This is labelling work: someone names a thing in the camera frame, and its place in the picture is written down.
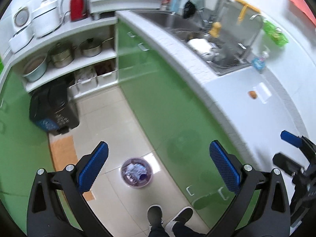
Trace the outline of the steel kitchen sink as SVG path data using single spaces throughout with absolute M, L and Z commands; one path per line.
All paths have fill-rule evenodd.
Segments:
M 222 76 L 251 65 L 252 45 L 263 27 L 263 16 L 252 10 L 238 22 L 240 9 L 224 6 L 216 22 L 221 24 L 217 37 L 210 28 L 193 19 L 159 10 L 136 10 L 135 13 L 169 32 L 199 56 L 218 75 Z

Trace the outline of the orange floor mat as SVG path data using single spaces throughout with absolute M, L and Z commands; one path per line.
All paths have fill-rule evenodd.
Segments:
M 73 135 L 48 135 L 51 158 L 54 169 L 61 171 L 69 164 L 77 164 L 77 162 L 88 151 L 83 151 L 79 146 L 75 145 Z

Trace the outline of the white square plastic box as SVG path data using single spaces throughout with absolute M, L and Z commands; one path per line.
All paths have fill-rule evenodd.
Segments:
M 271 98 L 272 93 L 269 88 L 265 85 L 264 82 L 260 82 L 258 85 L 254 87 L 254 91 L 257 96 L 261 100 L 263 104 L 267 103 L 267 101 Z

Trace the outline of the brown walnut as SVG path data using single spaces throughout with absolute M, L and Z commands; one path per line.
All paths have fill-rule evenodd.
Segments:
M 257 93 L 255 91 L 253 91 L 253 90 L 249 91 L 248 95 L 254 100 L 257 98 Z

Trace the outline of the right black shoe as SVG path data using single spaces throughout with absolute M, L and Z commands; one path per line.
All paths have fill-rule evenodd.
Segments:
M 186 224 L 193 216 L 193 209 L 191 207 L 184 207 L 181 209 L 181 211 L 176 214 L 172 218 L 172 220 L 169 221 L 169 223 L 166 224 L 165 230 L 167 232 L 172 232 L 172 228 L 176 223 L 183 223 Z

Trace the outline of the black shoe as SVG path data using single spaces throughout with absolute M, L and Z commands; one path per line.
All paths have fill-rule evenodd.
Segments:
M 172 232 L 172 228 L 176 223 L 183 223 L 186 224 L 193 216 L 193 209 L 191 207 L 184 207 L 181 209 L 181 211 L 176 214 L 172 218 L 172 220 L 169 221 L 169 223 L 166 224 L 165 230 L 167 232 Z
M 162 208 L 158 204 L 151 205 L 147 210 L 147 219 L 150 226 L 162 226 Z

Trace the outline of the black dual pedal bin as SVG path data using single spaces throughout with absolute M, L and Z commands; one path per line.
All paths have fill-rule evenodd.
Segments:
M 55 81 L 36 90 L 29 105 L 29 119 L 46 133 L 65 134 L 79 126 L 77 107 L 68 95 L 65 81 Z

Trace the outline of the green mesh basket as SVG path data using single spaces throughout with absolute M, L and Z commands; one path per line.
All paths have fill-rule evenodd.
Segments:
M 289 40 L 283 34 L 282 30 L 266 19 L 263 21 L 263 31 L 269 36 L 274 44 L 279 47 L 283 47 L 289 43 Z

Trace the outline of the white storage bin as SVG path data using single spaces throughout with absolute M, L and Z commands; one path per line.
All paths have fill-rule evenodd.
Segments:
M 105 60 L 94 65 L 99 86 L 105 86 L 116 82 L 117 68 L 114 59 Z
M 74 78 L 80 93 L 85 93 L 98 86 L 97 74 L 93 66 L 75 71 Z

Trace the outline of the white plate in sink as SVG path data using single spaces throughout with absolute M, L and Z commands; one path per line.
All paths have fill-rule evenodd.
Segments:
M 206 39 L 191 39 L 187 42 L 187 44 L 199 55 L 210 54 L 215 48 Z

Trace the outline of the yellow sponge holder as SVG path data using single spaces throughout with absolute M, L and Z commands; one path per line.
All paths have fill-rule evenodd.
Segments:
M 208 31 L 208 34 L 214 38 L 218 38 L 220 35 L 222 25 L 220 22 L 214 22 L 211 29 Z

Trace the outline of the large steel stockpot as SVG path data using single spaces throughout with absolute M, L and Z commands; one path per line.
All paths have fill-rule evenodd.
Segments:
M 74 61 L 75 49 L 71 41 L 57 42 L 48 51 L 48 59 L 58 69 L 66 67 Z

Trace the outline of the steel pot with lid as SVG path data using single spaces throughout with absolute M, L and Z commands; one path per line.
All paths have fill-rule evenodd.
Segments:
M 90 38 L 79 45 L 79 50 L 85 57 L 95 57 L 102 52 L 103 44 L 113 39 L 114 38 L 107 38 L 102 40 L 100 38 Z

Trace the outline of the white rice cooker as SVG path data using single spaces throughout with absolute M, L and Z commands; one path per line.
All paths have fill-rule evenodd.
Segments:
M 31 25 L 37 39 L 52 33 L 59 27 L 60 13 L 58 5 L 58 0 L 46 0 L 32 12 Z

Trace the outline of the red electric kettle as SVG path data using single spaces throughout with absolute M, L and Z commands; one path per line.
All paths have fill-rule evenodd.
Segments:
M 77 22 L 88 17 L 87 0 L 70 0 L 70 20 Z

